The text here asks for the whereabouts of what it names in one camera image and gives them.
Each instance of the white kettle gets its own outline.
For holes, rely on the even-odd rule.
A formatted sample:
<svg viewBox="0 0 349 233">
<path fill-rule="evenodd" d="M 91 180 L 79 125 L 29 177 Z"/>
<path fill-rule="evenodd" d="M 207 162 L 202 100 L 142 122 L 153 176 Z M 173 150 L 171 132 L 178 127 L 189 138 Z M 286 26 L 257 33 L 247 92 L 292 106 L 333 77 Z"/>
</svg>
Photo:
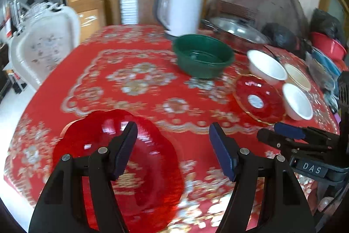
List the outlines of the white kettle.
<svg viewBox="0 0 349 233">
<path fill-rule="evenodd" d="M 165 33 L 179 37 L 196 34 L 203 0 L 155 0 L 155 19 L 165 28 Z"/>
</svg>

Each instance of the white sticker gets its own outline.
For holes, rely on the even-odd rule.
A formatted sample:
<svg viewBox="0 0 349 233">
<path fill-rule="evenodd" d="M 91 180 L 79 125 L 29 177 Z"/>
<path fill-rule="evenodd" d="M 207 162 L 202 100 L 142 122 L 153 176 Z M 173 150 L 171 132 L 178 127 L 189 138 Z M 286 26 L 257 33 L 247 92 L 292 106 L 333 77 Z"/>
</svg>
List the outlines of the white sticker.
<svg viewBox="0 0 349 233">
<path fill-rule="evenodd" d="M 257 109 L 261 109 L 264 106 L 262 99 L 256 95 L 249 95 L 247 97 L 247 100 L 251 104 L 252 107 L 255 107 Z"/>
</svg>

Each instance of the red glass plate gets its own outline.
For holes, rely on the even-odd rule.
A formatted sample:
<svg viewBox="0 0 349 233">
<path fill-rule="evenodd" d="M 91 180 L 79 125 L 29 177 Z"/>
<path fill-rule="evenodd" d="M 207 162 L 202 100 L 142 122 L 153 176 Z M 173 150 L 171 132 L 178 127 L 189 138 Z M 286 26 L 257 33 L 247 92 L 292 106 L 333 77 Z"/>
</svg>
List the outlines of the red glass plate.
<svg viewBox="0 0 349 233">
<path fill-rule="evenodd" d="M 235 81 L 233 95 L 239 106 L 256 121 L 273 125 L 285 115 L 282 96 L 263 79 L 241 75 Z"/>
<path fill-rule="evenodd" d="M 184 191 L 176 151 L 149 120 L 123 110 L 95 111 L 67 125 L 53 151 L 53 166 L 62 155 L 90 155 L 121 134 L 129 121 L 138 127 L 138 137 L 125 173 L 112 182 L 119 208 L 130 232 L 158 232 L 174 218 Z M 98 229 L 89 180 L 83 177 L 88 222 Z"/>
</svg>

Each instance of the tiled floor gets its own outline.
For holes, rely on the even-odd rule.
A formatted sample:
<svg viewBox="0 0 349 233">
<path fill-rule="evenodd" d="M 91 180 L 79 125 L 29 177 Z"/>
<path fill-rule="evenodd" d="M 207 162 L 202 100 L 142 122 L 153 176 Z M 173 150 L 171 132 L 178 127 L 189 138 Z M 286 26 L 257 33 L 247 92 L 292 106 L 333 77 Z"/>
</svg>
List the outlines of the tiled floor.
<svg viewBox="0 0 349 233">
<path fill-rule="evenodd" d="M 17 123 L 35 91 L 28 86 L 16 94 L 11 88 L 0 103 L 0 169 L 4 169 L 8 146 Z M 33 208 L 0 177 L 0 197 L 17 222 L 28 231 Z"/>
</svg>

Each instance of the metal screw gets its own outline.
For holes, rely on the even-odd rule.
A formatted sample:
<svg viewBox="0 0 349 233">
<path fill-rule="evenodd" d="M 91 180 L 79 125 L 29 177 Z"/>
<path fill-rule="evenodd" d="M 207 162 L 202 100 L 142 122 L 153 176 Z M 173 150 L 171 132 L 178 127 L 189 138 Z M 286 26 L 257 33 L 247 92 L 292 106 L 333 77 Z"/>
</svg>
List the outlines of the metal screw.
<svg viewBox="0 0 349 233">
<path fill-rule="evenodd" d="M 280 161 L 280 162 L 284 162 L 284 161 L 285 161 L 285 157 L 282 156 L 282 155 L 278 155 L 278 156 L 276 157 L 276 159 L 278 159 L 278 161 Z"/>
<path fill-rule="evenodd" d="M 108 149 L 106 148 L 106 147 L 100 147 L 99 149 L 98 149 L 98 153 L 99 154 L 104 154 L 104 153 L 106 153 L 108 151 Z"/>
<path fill-rule="evenodd" d="M 64 154 L 63 156 L 62 156 L 62 160 L 63 161 L 68 161 L 70 159 L 70 155 L 69 154 Z"/>
<path fill-rule="evenodd" d="M 243 154 L 243 155 L 247 155 L 247 154 L 249 154 L 249 152 L 250 151 L 247 148 L 245 148 L 245 147 L 240 149 L 240 153 Z"/>
</svg>

